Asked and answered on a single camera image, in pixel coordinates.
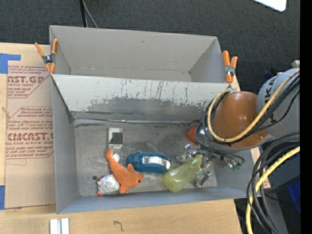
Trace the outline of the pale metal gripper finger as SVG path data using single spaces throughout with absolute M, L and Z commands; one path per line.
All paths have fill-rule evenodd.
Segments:
M 211 164 L 207 164 L 204 167 L 201 167 L 195 175 L 195 186 L 202 187 L 204 183 L 210 178 L 212 175 L 212 170 L 210 168 Z
M 182 153 L 180 153 L 176 159 L 178 162 L 188 162 L 190 160 L 192 160 L 193 158 L 195 158 L 196 154 L 195 151 L 192 148 L 191 144 L 187 144 L 184 146 L 184 149 L 182 151 Z

